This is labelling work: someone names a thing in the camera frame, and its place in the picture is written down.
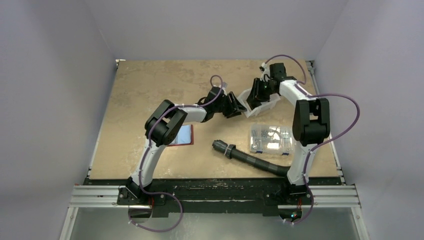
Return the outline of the white plastic tray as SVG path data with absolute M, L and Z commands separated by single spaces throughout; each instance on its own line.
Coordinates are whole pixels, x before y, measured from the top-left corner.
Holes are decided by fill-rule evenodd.
M 251 90 L 251 88 L 248 88 L 236 97 L 237 100 L 246 108 L 246 111 L 243 112 L 246 118 L 255 117 L 261 112 L 274 108 L 276 103 L 281 100 L 281 97 L 277 93 L 274 93 L 270 95 L 270 101 L 260 102 L 258 107 L 251 108 L 247 103 Z

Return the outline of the red leather card holder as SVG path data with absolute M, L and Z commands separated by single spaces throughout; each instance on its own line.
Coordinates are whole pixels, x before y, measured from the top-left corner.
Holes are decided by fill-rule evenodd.
M 169 147 L 173 146 L 188 146 L 194 144 L 194 126 L 183 125 L 174 140 L 168 145 Z

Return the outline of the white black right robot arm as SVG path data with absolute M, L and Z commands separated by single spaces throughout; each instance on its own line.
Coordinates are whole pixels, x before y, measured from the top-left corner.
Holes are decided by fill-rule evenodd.
M 276 97 L 285 97 L 294 106 L 292 135 L 296 140 L 291 166 L 282 169 L 268 166 L 274 174 L 285 177 L 280 196 L 288 204 L 294 203 L 301 195 L 307 194 L 309 170 L 315 156 L 315 149 L 330 135 L 330 104 L 326 98 L 319 98 L 307 92 L 294 77 L 287 76 L 283 63 L 261 64 L 261 76 L 253 80 L 252 87 L 240 95 L 245 105 L 246 117 L 257 116 L 260 112 L 274 107 Z

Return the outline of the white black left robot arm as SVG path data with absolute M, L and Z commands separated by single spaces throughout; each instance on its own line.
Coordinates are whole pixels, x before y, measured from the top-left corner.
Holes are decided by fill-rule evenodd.
M 145 122 L 146 140 L 139 167 L 125 185 L 130 199 L 136 204 L 142 205 L 148 201 L 148 187 L 153 181 L 159 158 L 165 147 L 177 137 L 184 123 L 205 123 L 216 113 L 232 118 L 247 111 L 233 92 L 227 93 L 222 87 L 213 86 L 203 99 L 206 102 L 195 104 L 175 104 L 165 99 Z

